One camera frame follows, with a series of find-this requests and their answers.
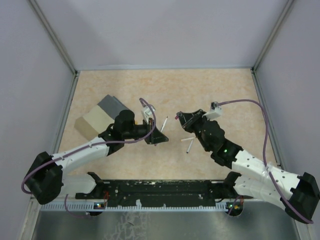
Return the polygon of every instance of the gray wall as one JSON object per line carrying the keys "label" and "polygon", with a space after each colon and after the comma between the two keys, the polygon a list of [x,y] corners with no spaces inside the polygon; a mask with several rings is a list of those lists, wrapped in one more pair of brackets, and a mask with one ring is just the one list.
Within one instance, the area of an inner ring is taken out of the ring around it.
{"label": "gray wall", "polygon": [[[320,1],[297,0],[257,75],[285,165],[320,184],[319,24]],[[313,220],[319,226],[320,207]]]}
{"label": "gray wall", "polygon": [[73,75],[26,0],[0,7],[0,238],[18,237],[30,196],[20,184],[49,151]]}
{"label": "gray wall", "polygon": [[37,0],[78,70],[251,67],[287,0]]}

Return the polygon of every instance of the white marker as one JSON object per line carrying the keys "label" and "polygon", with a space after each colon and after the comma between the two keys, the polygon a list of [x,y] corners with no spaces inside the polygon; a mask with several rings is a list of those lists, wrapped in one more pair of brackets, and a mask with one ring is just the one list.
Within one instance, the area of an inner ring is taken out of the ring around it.
{"label": "white marker", "polygon": [[162,133],[162,131],[163,131],[164,128],[165,128],[165,125],[166,125],[166,123],[167,123],[167,120],[168,120],[168,116],[166,116],[166,119],[164,120],[164,123],[162,124],[161,130],[160,130],[161,133]]}
{"label": "white marker", "polygon": [[191,149],[192,144],[194,143],[194,140],[195,140],[195,138],[193,138],[193,139],[191,140],[190,145],[189,145],[189,147],[188,147],[188,150],[186,151],[187,154],[190,152],[190,149]]}
{"label": "white marker", "polygon": [[180,141],[183,142],[183,141],[188,141],[188,140],[192,140],[192,139],[195,139],[195,138],[194,137],[188,137],[188,138],[181,139]]}

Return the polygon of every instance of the beige floor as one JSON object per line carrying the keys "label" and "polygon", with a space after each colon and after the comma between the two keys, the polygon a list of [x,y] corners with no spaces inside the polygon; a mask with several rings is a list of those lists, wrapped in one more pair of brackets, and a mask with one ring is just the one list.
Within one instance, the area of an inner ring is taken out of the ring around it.
{"label": "beige floor", "polygon": [[[107,94],[117,97],[135,112],[141,123],[139,98],[156,108],[157,127],[166,116],[163,133],[169,142],[158,146],[145,141],[128,144],[117,153],[84,165],[74,173],[95,172],[102,179],[224,179],[230,169],[219,166],[198,141],[189,154],[191,137],[174,117],[178,111],[208,111],[213,101],[257,100],[249,69],[156,69],[82,71],[75,90],[60,151],[81,145],[87,140],[74,129],[75,120],[87,113]],[[260,109],[252,103],[234,103],[223,107],[218,123],[226,137],[262,159],[265,124]],[[270,143],[268,162],[275,164]]]}

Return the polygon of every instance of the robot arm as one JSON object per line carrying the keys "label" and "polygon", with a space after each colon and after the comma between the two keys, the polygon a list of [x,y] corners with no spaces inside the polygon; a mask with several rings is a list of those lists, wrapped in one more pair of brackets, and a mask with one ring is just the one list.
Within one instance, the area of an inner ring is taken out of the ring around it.
{"label": "robot arm", "polygon": [[186,132],[195,134],[217,164],[232,169],[224,181],[231,191],[274,204],[295,220],[306,223],[287,205],[289,202],[304,218],[311,220],[320,199],[316,179],[306,172],[299,176],[270,164],[265,166],[264,162],[225,138],[225,131],[213,120],[221,114],[221,107],[212,103],[209,112],[202,109],[192,113],[178,112],[176,119]]}
{"label": "robot arm", "polygon": [[149,107],[145,106],[142,111],[143,124],[135,124],[135,114],[130,110],[123,110],[115,118],[114,124],[109,125],[104,132],[88,143],[53,155],[47,152],[40,153],[23,180],[22,190],[32,193],[42,205],[51,202],[59,195],[89,194],[95,191],[99,180],[94,173],[82,175],[68,175],[68,173],[90,161],[117,152],[125,143],[135,143],[141,138],[144,138],[149,145],[169,141],[156,126],[153,126],[154,120],[148,118],[152,112],[148,110]]}

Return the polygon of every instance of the beige block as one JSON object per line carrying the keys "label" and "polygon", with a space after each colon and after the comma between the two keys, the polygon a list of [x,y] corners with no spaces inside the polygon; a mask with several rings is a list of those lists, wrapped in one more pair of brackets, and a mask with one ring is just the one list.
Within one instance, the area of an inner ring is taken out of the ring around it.
{"label": "beige block", "polygon": [[79,117],[75,121],[74,128],[77,129],[88,141],[90,141],[97,137],[98,134],[105,131],[107,127],[114,122],[115,121],[104,110],[102,110],[101,107],[96,105],[90,110],[90,112]]}

